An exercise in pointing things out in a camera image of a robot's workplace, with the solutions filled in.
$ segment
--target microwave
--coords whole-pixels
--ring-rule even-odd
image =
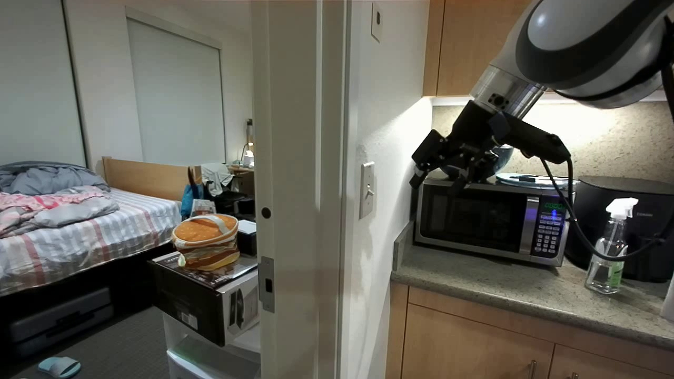
[[[554,187],[428,176],[417,191],[415,245],[563,265],[567,209]]]

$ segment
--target spray bottle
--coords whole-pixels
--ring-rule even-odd
[[[604,228],[604,236],[600,236],[594,245],[594,251],[606,257],[623,257],[627,253],[625,236],[625,222],[632,216],[632,209],[638,198],[614,198],[606,213],[610,213],[609,225]],[[606,261],[599,255],[591,255],[588,265],[588,281],[586,287],[589,290],[602,295],[614,295],[620,290],[623,277],[623,261]]]

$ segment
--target kitchen counter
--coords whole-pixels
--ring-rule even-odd
[[[413,245],[408,225],[393,247],[393,282],[674,349],[674,323],[661,317],[664,284],[623,281],[604,297],[584,287],[586,270],[538,268]]]

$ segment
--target upper cabinet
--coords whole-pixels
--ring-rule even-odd
[[[429,0],[424,94],[466,96],[528,0]]]

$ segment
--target cabinet door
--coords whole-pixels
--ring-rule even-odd
[[[527,7],[528,0],[445,0],[437,94],[470,94]]]
[[[668,374],[586,353],[579,349],[557,347],[549,370],[551,379],[666,379]]]
[[[408,306],[402,377],[547,377],[551,343]]]

